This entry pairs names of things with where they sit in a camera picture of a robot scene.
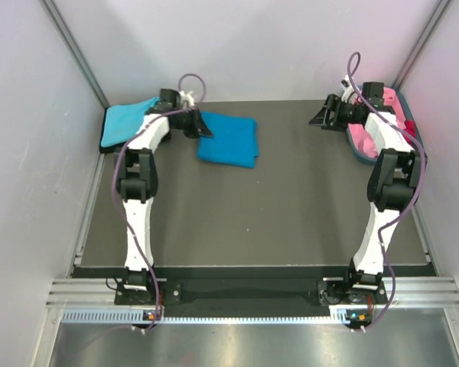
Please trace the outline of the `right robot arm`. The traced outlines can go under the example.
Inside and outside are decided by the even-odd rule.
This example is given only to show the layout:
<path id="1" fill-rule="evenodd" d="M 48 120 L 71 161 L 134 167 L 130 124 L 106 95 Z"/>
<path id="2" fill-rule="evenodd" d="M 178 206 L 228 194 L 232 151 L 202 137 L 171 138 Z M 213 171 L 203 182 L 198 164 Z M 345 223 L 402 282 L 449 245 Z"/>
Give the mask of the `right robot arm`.
<path id="1" fill-rule="evenodd" d="M 318 284 L 321 302 L 328 305 L 361 302 L 382 290 L 387 248 L 400 216 L 418 199 L 426 168 L 420 142 L 405 130 L 395 108 L 385 101 L 383 83 L 358 87 L 346 77 L 341 84 L 342 94 L 328 95 L 310 123 L 347 134 L 362 129 L 377 156 L 366 187 L 370 212 L 360 247 L 342 281 Z"/>

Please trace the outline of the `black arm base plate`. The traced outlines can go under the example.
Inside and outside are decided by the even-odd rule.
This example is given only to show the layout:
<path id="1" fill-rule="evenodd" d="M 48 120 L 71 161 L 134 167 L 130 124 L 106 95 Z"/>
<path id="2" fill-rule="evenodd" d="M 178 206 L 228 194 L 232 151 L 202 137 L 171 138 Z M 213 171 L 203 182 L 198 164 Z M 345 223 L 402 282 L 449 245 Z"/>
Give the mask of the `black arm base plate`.
<path id="1" fill-rule="evenodd" d="M 312 306 L 338 304 L 361 304 L 367 299 L 384 303 L 384 287 L 377 291 L 352 290 L 341 279 L 325 281 L 314 278 L 302 279 L 171 279 L 162 281 L 159 298 L 155 287 L 148 290 L 129 289 L 127 284 L 117 284 L 116 305 L 178 306 L 197 300 L 286 300 L 304 301 Z"/>

